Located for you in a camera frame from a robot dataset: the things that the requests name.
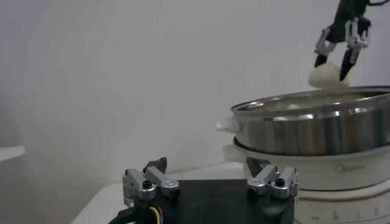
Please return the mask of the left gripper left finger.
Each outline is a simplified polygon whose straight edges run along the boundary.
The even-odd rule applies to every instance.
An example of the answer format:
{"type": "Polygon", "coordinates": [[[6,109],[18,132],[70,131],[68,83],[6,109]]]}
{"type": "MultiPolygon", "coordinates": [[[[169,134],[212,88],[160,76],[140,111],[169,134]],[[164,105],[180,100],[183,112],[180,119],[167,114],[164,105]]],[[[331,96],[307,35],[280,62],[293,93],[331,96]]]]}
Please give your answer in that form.
{"type": "Polygon", "coordinates": [[[122,175],[124,205],[130,208],[137,200],[150,202],[158,197],[173,200],[178,198],[180,195],[179,182],[165,174],[167,166],[167,157],[162,157],[149,161],[142,171],[126,169],[122,175]]]}

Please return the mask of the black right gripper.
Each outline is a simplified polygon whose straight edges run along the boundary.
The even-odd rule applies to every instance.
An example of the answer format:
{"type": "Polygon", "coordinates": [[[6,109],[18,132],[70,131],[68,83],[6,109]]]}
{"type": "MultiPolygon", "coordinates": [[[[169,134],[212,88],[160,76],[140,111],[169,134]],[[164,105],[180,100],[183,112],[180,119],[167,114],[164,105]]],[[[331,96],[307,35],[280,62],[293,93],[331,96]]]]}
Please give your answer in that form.
{"type": "Polygon", "coordinates": [[[343,82],[355,66],[360,50],[367,48],[371,40],[371,21],[364,16],[369,0],[340,0],[333,23],[323,29],[315,44],[317,54],[314,67],[327,62],[336,44],[347,43],[339,81],[343,82]]]}

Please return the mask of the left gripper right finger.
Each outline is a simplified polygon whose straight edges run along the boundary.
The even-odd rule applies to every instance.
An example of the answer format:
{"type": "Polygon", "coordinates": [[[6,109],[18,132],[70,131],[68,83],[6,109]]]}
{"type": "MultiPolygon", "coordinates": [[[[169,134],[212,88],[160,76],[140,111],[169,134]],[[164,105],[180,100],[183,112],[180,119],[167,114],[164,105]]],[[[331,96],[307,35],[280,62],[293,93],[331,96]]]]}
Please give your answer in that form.
{"type": "Polygon", "coordinates": [[[246,165],[250,173],[247,186],[255,196],[266,193],[279,199],[298,196],[299,174],[296,168],[279,169],[269,161],[255,158],[247,158],[246,165]]]}

